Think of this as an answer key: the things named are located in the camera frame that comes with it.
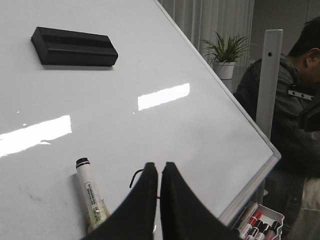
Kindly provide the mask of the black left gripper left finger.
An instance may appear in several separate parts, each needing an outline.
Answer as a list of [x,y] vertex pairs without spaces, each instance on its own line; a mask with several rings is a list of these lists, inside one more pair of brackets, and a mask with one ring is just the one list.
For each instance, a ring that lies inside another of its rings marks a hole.
[[152,240],[157,207],[158,172],[153,162],[144,165],[133,189],[85,240]]

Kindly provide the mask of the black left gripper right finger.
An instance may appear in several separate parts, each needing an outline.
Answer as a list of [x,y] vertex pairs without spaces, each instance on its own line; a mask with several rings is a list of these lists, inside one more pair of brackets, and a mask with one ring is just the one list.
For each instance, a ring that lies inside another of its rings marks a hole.
[[160,220],[164,240],[239,239],[202,204],[173,162],[162,171]]

